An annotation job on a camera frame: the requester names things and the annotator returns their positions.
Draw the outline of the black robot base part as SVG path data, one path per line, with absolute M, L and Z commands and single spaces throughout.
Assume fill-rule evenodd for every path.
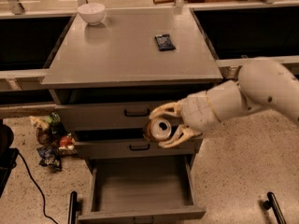
M 0 197 L 2 196 L 11 171 L 16 167 L 19 150 L 12 148 L 14 133 L 0 119 Z

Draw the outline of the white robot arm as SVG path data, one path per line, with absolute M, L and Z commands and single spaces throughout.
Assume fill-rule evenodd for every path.
M 182 123 L 163 137 L 149 125 L 147 134 L 160 147 L 176 147 L 227 119 L 269 108 L 298 125 L 299 80 L 284 65 L 268 58 L 255 58 L 242 65 L 236 81 L 229 80 L 208 91 L 156 107 L 149 115 L 152 123 L 164 116 L 180 118 Z

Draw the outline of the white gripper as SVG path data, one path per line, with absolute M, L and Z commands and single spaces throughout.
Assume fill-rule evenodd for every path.
M 220 119 L 215 115 L 205 91 L 190 94 L 178 102 L 159 105 L 151 111 L 149 119 L 157 119 L 162 116 L 179 118 L 180 115 L 185 125 L 180 124 L 169 140 L 159 143 L 160 147 L 179 146 L 220 123 Z

